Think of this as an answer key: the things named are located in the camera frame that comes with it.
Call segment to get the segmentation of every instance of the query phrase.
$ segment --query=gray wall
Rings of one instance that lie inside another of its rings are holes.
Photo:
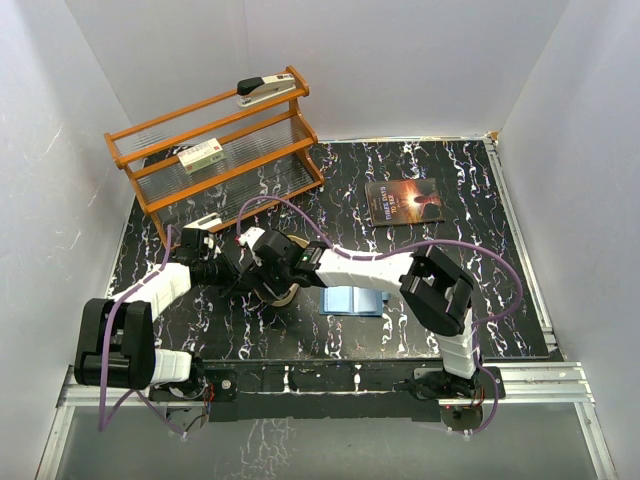
[[[67,0],[132,122],[293,64],[321,138],[500,129],[567,0]]]
[[[131,207],[102,134],[129,126],[62,0],[0,0],[0,478],[32,479]]]
[[[573,1],[500,136],[561,346],[585,366],[622,478],[637,478],[640,4]]]

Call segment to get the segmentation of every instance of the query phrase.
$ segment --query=black marble tabletop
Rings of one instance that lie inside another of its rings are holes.
[[[335,242],[346,248],[384,252],[422,239],[462,240],[498,252],[524,281],[483,142],[333,143],[314,146],[311,155],[327,183],[324,189],[294,198],[293,203]],[[403,178],[437,180],[445,203],[444,222],[370,226],[365,183]],[[242,226],[246,229],[250,225],[315,238],[302,219],[286,207],[262,212],[245,220]],[[239,259],[234,229],[221,232],[217,240],[233,261]],[[505,272],[472,251],[448,247],[444,250],[476,279],[478,288],[473,294],[476,318],[506,308],[514,291]],[[135,202],[111,292],[141,279],[154,262],[161,260],[162,254],[155,227]],[[512,318],[481,328],[480,344],[485,357],[548,356],[531,293],[525,290],[522,307]],[[320,315],[319,298],[319,289],[301,289],[291,304],[276,308],[252,294],[221,298],[213,288],[196,287],[156,321],[156,344],[200,352],[210,360],[438,356],[433,334],[425,331],[398,299],[388,302],[381,318],[359,318]]]

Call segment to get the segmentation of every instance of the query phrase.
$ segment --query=gray floor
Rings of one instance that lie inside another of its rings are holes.
[[[140,407],[96,425],[76,409],[59,480],[596,478],[572,404],[503,404],[470,441],[402,419],[284,419],[207,424],[183,442]]]

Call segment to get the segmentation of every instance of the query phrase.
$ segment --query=wooden shelf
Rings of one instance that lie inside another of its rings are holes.
[[[250,184],[251,175],[273,162],[283,161],[291,172],[298,172],[295,162],[299,162],[306,172],[300,174],[306,180],[304,184],[297,185],[298,180],[293,180],[296,188],[284,192],[285,198],[324,184],[322,173],[308,154],[317,137],[298,106],[298,98],[309,94],[309,86],[291,66],[281,73],[292,74],[296,88],[253,107],[238,107],[239,97],[235,90],[230,90],[121,132],[105,134],[115,164],[129,176],[142,210],[151,216],[165,244],[161,217],[170,216],[164,214],[165,210],[232,180],[234,195],[245,190],[249,193],[251,188],[238,188],[242,185],[238,179],[248,175],[246,183]],[[284,111],[264,118],[274,110]],[[220,114],[222,118],[210,121]],[[214,137],[223,146],[226,159],[187,174],[177,151]],[[163,151],[167,152],[166,158],[154,155]],[[245,216],[268,206],[260,204]],[[216,230],[233,223],[230,215],[225,213],[227,218]]]

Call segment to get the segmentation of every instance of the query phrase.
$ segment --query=light blue notebook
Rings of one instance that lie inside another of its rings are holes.
[[[321,315],[382,316],[382,302],[390,295],[367,288],[330,287],[321,290]]]

